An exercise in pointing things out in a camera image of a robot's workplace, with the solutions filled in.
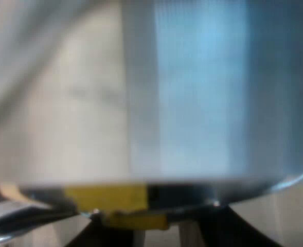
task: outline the shiny metal surface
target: shiny metal surface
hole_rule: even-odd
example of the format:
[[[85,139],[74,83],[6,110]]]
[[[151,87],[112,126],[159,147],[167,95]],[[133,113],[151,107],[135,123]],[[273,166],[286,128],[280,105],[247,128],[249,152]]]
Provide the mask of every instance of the shiny metal surface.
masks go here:
[[[303,170],[303,1],[127,2],[136,175]]]
[[[121,3],[82,19],[10,101],[0,181],[303,171],[303,1]]]

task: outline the metal pot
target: metal pot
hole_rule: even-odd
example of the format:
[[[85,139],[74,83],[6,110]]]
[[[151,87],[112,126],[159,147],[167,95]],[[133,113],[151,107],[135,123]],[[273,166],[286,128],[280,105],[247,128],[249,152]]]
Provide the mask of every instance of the metal pot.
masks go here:
[[[0,181],[303,171],[303,1],[0,2]]]

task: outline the stainless steel pot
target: stainless steel pot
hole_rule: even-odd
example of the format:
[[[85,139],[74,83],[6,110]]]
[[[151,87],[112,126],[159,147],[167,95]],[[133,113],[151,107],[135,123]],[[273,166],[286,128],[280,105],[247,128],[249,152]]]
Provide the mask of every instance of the stainless steel pot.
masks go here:
[[[64,36],[76,3],[86,2],[42,4],[53,14],[34,1],[11,9],[5,2],[0,181],[209,181],[303,171],[303,1],[111,2]],[[58,54],[28,79],[60,37]]]

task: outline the yellow tape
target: yellow tape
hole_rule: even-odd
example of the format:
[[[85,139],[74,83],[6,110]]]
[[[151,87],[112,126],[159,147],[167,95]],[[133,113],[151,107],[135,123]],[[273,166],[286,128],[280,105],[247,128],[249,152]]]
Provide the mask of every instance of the yellow tape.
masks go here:
[[[147,186],[142,184],[66,187],[64,192],[74,200],[79,211],[96,208],[107,212],[130,212],[148,208]]]
[[[167,230],[169,228],[165,215],[119,215],[106,216],[106,226],[134,230]]]

